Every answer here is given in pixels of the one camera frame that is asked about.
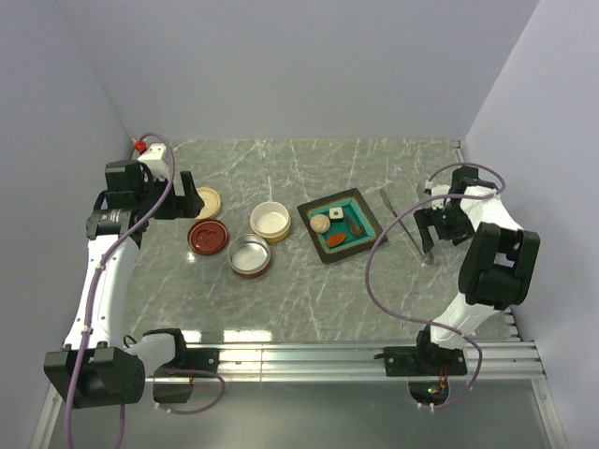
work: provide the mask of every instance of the white cube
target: white cube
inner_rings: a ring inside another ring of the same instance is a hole
[[[330,208],[329,209],[329,218],[332,222],[342,222],[343,221],[343,208]]]

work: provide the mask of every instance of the metal container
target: metal container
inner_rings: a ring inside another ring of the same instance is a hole
[[[261,276],[270,266],[269,244],[253,234],[240,236],[228,247],[228,263],[244,278]]]

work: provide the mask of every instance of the food item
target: food item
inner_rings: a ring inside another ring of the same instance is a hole
[[[330,208],[329,209],[329,218],[332,222],[342,222],[343,221],[343,208]]]
[[[327,215],[319,213],[310,219],[310,227],[314,232],[324,234],[330,229],[330,220]]]
[[[347,226],[349,227],[349,232],[354,237],[360,237],[365,232],[364,225],[362,223],[358,222],[358,224],[354,224],[354,221],[349,217],[347,217]]]
[[[333,234],[332,236],[330,236],[327,239],[327,246],[329,248],[334,248],[336,246],[339,246],[345,241],[346,237],[347,236],[345,235],[344,232],[338,232],[336,234]]]

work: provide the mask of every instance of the metal rail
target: metal rail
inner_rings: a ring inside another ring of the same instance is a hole
[[[485,342],[481,380],[545,379],[543,365],[533,342]],[[385,346],[412,346],[411,341],[367,341],[342,343],[219,343],[188,344],[190,348],[218,348],[218,372],[228,382],[397,382],[428,381],[434,377],[385,375],[383,360],[374,360]],[[469,375],[478,352],[465,350]],[[188,378],[156,377],[147,383],[188,383]],[[212,382],[195,379],[195,382]]]

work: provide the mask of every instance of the red cap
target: red cap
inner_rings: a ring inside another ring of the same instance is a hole
[[[133,142],[133,148],[139,154],[144,154],[145,151],[148,149],[148,145],[146,145],[146,142],[144,142],[143,140],[136,140],[135,142]]]
[[[201,255],[213,255],[226,247],[228,232],[224,224],[213,218],[198,220],[189,228],[187,243]]]

